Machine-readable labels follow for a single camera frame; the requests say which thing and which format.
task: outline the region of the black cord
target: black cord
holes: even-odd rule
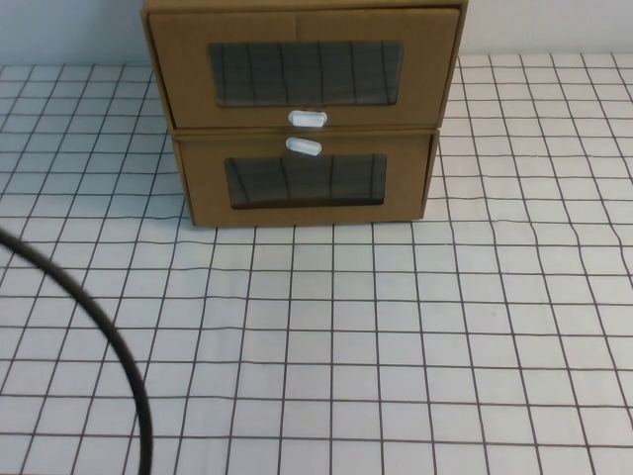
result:
[[[149,411],[149,400],[145,392],[140,373],[135,364],[135,359],[124,342],[123,338],[110,321],[108,316],[101,310],[101,307],[77,284],[70,275],[50,262],[39,251],[21,241],[17,237],[0,228],[0,244],[15,252],[33,266],[41,269],[44,274],[54,280],[61,288],[77,301],[85,310],[88,317],[99,327],[99,330],[108,340],[110,346],[115,350],[121,364],[126,371],[126,376],[132,388],[135,398],[136,415],[138,416],[138,433],[140,435],[140,461],[138,464],[138,475],[150,475],[151,456],[153,452],[153,436],[151,430],[151,413]]]

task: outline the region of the grid paper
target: grid paper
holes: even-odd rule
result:
[[[0,223],[115,319],[155,475],[633,466],[633,55],[462,57],[424,221],[197,230],[147,66],[0,69]],[[134,474],[112,351],[0,253],[0,473]]]

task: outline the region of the drawer window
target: drawer window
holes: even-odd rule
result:
[[[225,160],[234,209],[382,205],[383,154]]]
[[[393,105],[401,42],[211,44],[220,107]]]

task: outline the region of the storage box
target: storage box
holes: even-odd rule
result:
[[[466,7],[145,0],[194,223],[420,218]]]

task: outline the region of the white drawer handle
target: white drawer handle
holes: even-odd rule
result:
[[[310,156],[319,155],[321,150],[320,143],[307,141],[306,139],[298,139],[296,137],[290,137],[286,140],[286,148],[296,153],[303,153]]]
[[[320,129],[327,122],[327,114],[325,112],[293,111],[288,114],[288,120],[295,127]]]

